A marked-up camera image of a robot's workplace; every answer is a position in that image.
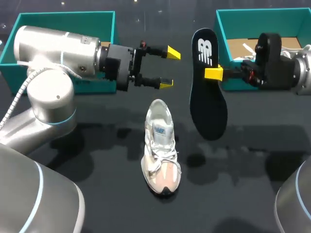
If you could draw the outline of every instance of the cardboard box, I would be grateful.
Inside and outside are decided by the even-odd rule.
[[[0,56],[0,71],[13,94],[17,93],[27,78],[27,68],[17,65],[13,53],[16,32],[24,25],[98,37],[101,41],[107,41],[107,43],[112,44],[119,43],[114,11],[21,13],[17,17],[9,39]],[[109,94],[116,92],[115,82],[81,81],[73,77],[72,81],[76,94]]]
[[[302,48],[311,44],[310,8],[217,10],[214,31],[219,43],[219,62],[222,66],[238,67],[235,58],[251,55],[243,46],[253,50],[261,33],[278,33],[282,45]],[[222,83],[225,91],[257,90],[242,80],[232,79]]]

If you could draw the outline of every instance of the table surface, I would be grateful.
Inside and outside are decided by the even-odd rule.
[[[0,0],[3,44],[20,12],[115,10],[122,45],[169,44],[181,61],[146,57],[142,72],[175,80],[156,91],[131,86],[112,96],[77,96],[78,127],[68,138],[29,155],[82,190],[83,233],[192,232],[277,233],[275,194],[311,151],[310,97],[292,93],[224,93],[228,128],[216,142],[204,141],[189,112],[191,38],[211,27],[222,8],[309,7],[306,0]],[[0,80],[0,113],[12,101]],[[179,191],[154,197],[140,160],[150,103],[164,100],[173,116],[182,168]],[[23,98],[16,114],[30,106]]]

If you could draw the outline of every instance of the insole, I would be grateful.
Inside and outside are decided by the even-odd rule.
[[[205,68],[218,67],[218,41],[213,30],[202,28],[192,38],[193,77],[190,94],[192,121],[205,140],[217,140],[227,126],[227,104],[217,80],[204,78]]]

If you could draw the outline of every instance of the yellow clamp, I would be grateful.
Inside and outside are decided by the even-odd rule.
[[[179,52],[177,52],[175,49],[173,49],[170,46],[167,46],[167,59],[176,59],[176,60],[180,60],[181,59],[181,55]]]
[[[165,81],[161,80],[160,89],[172,87],[172,86],[174,86],[174,80],[173,79],[165,80]]]
[[[205,68],[205,79],[223,80],[224,69],[218,65],[218,68]]]

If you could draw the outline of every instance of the new balance logo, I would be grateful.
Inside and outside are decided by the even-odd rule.
[[[155,127],[155,132],[160,134],[165,134],[165,129]]]
[[[207,63],[208,65],[212,65],[212,44],[209,40],[204,41],[203,39],[198,40],[198,50],[201,54],[199,54],[199,61]]]

